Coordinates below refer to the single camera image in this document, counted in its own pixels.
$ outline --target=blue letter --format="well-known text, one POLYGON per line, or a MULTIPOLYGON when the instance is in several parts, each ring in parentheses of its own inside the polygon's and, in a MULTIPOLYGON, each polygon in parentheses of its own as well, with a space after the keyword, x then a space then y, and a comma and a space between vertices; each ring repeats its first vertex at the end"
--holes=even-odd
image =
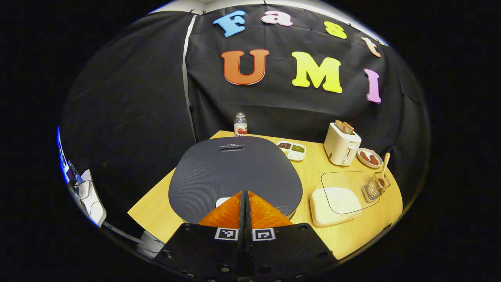
POLYGON ((224 33, 224 36, 229 37, 232 36, 235 33, 239 33, 245 29, 245 27, 242 26, 237 26, 236 24, 244 24, 245 20, 240 17, 245 15, 244 11, 238 10, 235 11, 231 14, 228 14, 224 17, 221 17, 213 22, 213 24, 218 24, 226 31, 224 33))

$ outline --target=plastic bottle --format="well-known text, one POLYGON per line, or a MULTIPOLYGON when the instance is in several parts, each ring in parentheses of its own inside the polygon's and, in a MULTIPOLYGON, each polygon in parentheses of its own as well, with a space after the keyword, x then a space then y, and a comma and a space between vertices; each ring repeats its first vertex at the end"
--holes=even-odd
POLYGON ((236 113, 233 131, 235 132, 235 136, 247 136, 247 119, 243 112, 236 113))

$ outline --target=clear plastic lid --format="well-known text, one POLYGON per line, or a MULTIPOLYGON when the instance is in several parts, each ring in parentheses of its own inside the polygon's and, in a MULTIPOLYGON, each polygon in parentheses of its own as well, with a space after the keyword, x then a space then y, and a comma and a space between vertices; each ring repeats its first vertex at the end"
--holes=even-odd
POLYGON ((325 173, 321 176, 319 188, 324 189, 333 212, 349 214, 379 203, 381 195, 377 189, 373 190, 372 180, 362 171, 325 173))

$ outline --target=pink letter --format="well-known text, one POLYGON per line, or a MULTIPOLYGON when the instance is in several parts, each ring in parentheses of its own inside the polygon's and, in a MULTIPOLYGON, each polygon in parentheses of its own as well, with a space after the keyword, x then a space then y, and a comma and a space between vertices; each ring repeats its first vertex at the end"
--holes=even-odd
POLYGON ((377 83, 377 79, 379 78, 379 74, 377 72, 364 69, 367 77, 369 77, 369 94, 367 94, 367 100, 374 103, 381 103, 381 98, 379 97, 379 85, 377 83))
POLYGON ((267 24, 280 24, 286 27, 290 27, 291 25, 293 25, 293 23, 291 22, 291 16, 289 16, 289 14, 286 14, 284 12, 267 11, 265 12, 265 15, 269 16, 263 16, 261 18, 261 21, 267 24))
POLYGON ((378 57, 378 58, 381 58, 381 54, 379 54, 377 51, 376 51, 376 44, 372 43, 372 41, 368 38, 365 38, 365 37, 362 37, 362 40, 365 41, 365 43, 367 43, 367 47, 369 47, 369 50, 371 50, 372 54, 374 54, 374 56, 378 57))

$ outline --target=small white plate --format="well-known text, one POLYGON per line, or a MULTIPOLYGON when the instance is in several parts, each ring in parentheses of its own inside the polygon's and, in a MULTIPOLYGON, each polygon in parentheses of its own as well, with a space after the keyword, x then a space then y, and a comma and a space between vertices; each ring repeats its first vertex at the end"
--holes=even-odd
POLYGON ((366 166, 370 167, 370 168, 373 168, 373 169, 376 169, 378 167, 380 167, 382 164, 383 164, 383 160, 381 159, 381 157, 376 154, 376 152, 374 152, 373 150, 369 150, 369 149, 366 149, 366 148, 360 148, 358 149, 357 151, 357 157, 358 159, 363 163, 365 164, 366 166), (371 158, 371 155, 374 155, 377 159, 377 161, 379 162, 379 165, 376 166, 376 165, 373 165, 371 164, 370 162, 364 160, 364 158, 360 155, 360 152, 364 152, 365 155, 370 159, 371 158))
POLYGON ((298 144, 298 143, 294 143, 294 142, 289 142, 289 141, 284 141, 284 140, 281 140, 281 141, 278 141, 277 142, 277 146, 280 144, 280 143, 289 143, 291 144, 291 148, 290 149, 285 149, 285 148, 280 148, 284 153, 287 152, 287 158, 289 160, 293 160, 293 161, 302 161, 305 159, 305 156, 306 156, 306 147, 301 145, 301 144, 298 144), (298 151, 293 151, 292 150, 292 146, 299 146, 303 149, 305 149, 305 152, 304 153, 301 153, 301 152, 298 152, 298 151))

